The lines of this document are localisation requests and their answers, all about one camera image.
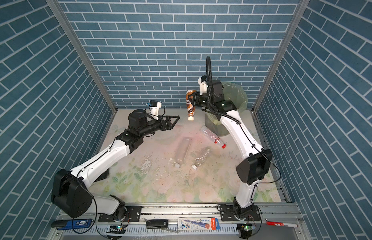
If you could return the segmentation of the brown coffee bottle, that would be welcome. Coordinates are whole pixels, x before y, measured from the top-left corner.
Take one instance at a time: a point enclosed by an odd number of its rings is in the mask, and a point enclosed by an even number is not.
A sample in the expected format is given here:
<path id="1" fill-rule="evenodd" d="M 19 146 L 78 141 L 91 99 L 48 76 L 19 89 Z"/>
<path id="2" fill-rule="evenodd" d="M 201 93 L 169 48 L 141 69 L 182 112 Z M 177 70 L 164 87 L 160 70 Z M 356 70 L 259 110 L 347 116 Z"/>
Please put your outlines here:
<path id="1" fill-rule="evenodd" d="M 195 115 L 195 100 L 196 100 L 196 90 L 188 90 L 186 94 L 186 104 L 187 104 L 187 110 L 188 110 L 188 120 L 193 121 L 194 115 Z"/>

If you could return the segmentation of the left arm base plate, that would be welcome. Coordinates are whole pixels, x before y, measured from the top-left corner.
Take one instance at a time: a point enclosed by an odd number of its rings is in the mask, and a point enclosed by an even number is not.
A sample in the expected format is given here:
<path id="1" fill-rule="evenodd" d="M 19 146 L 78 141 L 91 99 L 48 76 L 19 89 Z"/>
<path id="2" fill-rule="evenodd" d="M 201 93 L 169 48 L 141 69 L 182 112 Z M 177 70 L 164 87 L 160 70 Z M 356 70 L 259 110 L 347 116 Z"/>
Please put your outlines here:
<path id="1" fill-rule="evenodd" d="M 138 222 L 142 206 L 124 206 L 118 208 L 112 215 L 100 214 L 100 223 L 127 223 Z"/>

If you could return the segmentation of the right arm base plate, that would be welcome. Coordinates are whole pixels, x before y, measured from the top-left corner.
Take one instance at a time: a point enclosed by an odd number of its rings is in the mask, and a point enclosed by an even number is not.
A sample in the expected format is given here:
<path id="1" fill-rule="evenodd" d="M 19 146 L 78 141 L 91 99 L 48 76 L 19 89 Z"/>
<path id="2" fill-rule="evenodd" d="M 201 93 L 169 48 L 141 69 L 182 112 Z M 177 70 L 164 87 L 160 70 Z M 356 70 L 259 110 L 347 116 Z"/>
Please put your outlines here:
<path id="1" fill-rule="evenodd" d="M 224 222 L 261 220 L 261 213 L 256 205 L 240 208 L 238 205 L 218 204 L 217 210 Z"/>

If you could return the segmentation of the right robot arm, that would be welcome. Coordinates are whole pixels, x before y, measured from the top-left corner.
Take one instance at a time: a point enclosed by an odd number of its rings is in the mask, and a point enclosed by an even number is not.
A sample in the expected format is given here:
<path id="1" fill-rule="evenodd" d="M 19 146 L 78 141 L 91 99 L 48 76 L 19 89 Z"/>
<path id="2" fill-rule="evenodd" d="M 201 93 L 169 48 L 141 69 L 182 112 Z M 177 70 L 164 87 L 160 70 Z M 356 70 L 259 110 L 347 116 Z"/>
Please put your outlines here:
<path id="1" fill-rule="evenodd" d="M 257 142 L 240 117 L 248 104 L 248 97 L 241 86 L 218 80 L 209 81 L 206 76 L 200 77 L 198 84 L 199 90 L 187 91 L 188 119 L 192 121 L 196 107 L 202 107 L 233 137 L 243 157 L 236 168 L 241 184 L 234 198 L 234 210 L 237 215 L 244 214 L 256 208 L 256 188 L 268 173 L 273 154 Z"/>

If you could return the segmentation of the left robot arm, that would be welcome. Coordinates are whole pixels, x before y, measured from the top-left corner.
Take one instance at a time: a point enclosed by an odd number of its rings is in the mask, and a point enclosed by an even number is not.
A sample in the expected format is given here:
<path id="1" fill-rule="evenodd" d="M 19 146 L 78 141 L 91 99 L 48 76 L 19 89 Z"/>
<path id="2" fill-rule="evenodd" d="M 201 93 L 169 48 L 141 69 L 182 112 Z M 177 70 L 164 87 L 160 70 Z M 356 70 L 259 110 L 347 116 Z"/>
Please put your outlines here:
<path id="1" fill-rule="evenodd" d="M 51 202 L 73 219 L 83 214 L 105 214 L 115 222 L 123 222 L 127 216 L 125 202 L 114 195 L 93 195 L 89 187 L 116 162 L 134 152 L 144 137 L 156 131 L 172 130 L 179 119 L 179 116 L 159 116 L 142 109 L 133 111 L 128 116 L 128 127 L 111 145 L 83 164 L 55 174 Z"/>

